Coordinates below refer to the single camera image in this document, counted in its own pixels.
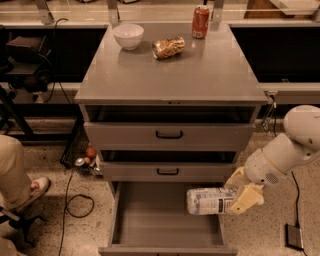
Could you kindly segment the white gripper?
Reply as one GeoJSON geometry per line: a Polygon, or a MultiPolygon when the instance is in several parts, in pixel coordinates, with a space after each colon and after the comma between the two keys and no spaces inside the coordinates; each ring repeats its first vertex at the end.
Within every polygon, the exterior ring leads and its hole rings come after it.
{"type": "Polygon", "coordinates": [[[286,175],[279,171],[262,149],[256,150],[248,157],[244,167],[238,167],[225,183],[225,187],[239,188],[229,213],[239,215],[255,205],[262,205],[263,185],[275,186],[285,178],[286,175]]]}

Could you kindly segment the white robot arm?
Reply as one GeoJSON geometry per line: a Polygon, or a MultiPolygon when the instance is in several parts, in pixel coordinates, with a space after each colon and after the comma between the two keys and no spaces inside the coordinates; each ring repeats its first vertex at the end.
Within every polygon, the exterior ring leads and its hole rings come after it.
{"type": "Polygon", "coordinates": [[[278,185],[297,166],[320,155],[320,109],[312,105],[292,108],[283,120],[280,133],[262,149],[257,149],[238,167],[225,186],[237,193],[226,212],[239,215],[262,204],[263,188],[278,185]]]}

